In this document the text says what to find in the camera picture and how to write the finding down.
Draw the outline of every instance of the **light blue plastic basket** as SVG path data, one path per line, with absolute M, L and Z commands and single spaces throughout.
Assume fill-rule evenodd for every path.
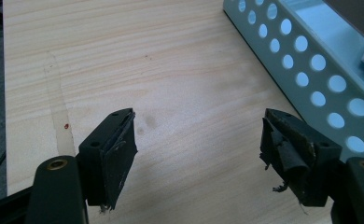
M 320 0 L 225 0 L 224 10 L 302 118 L 364 157 L 364 37 Z

